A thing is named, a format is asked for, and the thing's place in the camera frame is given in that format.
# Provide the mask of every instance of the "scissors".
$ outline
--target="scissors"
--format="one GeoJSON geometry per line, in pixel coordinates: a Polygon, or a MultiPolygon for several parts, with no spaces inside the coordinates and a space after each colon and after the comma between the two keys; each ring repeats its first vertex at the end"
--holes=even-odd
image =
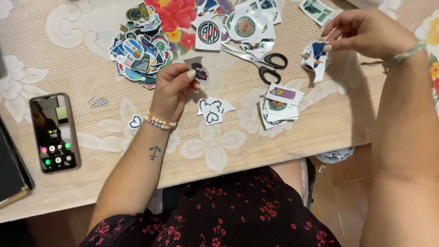
{"type": "Polygon", "coordinates": [[[234,48],[231,45],[228,44],[222,44],[225,48],[221,48],[223,51],[230,53],[234,56],[237,56],[239,58],[242,58],[244,60],[247,60],[249,62],[252,62],[254,65],[256,65],[259,68],[259,76],[261,79],[268,85],[271,85],[271,82],[265,78],[265,73],[271,74],[272,76],[277,78],[277,81],[274,82],[275,84],[279,84],[281,82],[281,75],[279,75],[274,69],[269,69],[265,65],[274,67],[275,69],[285,69],[288,65],[288,59],[280,53],[271,53],[267,54],[262,58],[257,58],[251,54],[243,54],[239,52],[238,49],[234,48]],[[278,57],[284,61],[284,65],[277,64],[271,59],[273,57],[278,57]]]}

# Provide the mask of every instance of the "woman's right hand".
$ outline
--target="woman's right hand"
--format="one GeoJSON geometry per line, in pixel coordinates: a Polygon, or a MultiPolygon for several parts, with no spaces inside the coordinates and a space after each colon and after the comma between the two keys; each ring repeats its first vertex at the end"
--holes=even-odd
{"type": "Polygon", "coordinates": [[[412,32],[378,9],[342,12],[326,25],[322,37],[328,34],[325,51],[353,50],[384,61],[417,43],[412,32]]]}

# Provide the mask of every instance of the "scissor blade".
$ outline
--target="scissor blade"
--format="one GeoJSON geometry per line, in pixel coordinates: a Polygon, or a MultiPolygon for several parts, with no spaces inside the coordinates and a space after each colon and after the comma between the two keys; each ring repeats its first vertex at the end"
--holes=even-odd
{"type": "Polygon", "coordinates": [[[226,50],[226,49],[222,49],[222,50],[225,51],[225,52],[227,52],[227,53],[232,54],[233,56],[237,56],[237,57],[239,57],[239,58],[242,58],[242,59],[244,59],[244,60],[247,60],[247,61],[252,62],[252,60],[250,60],[250,57],[249,57],[248,54],[242,54],[242,53],[239,53],[239,52],[229,51],[229,50],[226,50]]]}

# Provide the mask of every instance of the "woman's left hand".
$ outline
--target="woman's left hand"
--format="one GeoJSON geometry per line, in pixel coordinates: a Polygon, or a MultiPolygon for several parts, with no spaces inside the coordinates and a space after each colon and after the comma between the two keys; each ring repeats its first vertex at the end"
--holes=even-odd
{"type": "Polygon", "coordinates": [[[183,112],[189,90],[200,90],[195,81],[196,71],[184,63],[174,63],[157,73],[151,116],[166,122],[176,122],[183,112]]]}

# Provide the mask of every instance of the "floor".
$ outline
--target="floor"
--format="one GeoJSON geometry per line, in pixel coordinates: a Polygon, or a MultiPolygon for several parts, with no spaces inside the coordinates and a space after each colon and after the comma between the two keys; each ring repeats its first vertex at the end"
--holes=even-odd
{"type": "MultiPolygon", "coordinates": [[[[358,246],[371,191],[371,145],[355,148],[353,157],[336,163],[311,158],[317,171],[311,212],[343,247],[358,246]]],[[[86,237],[94,204],[28,218],[39,247],[76,247],[86,237]]]]}

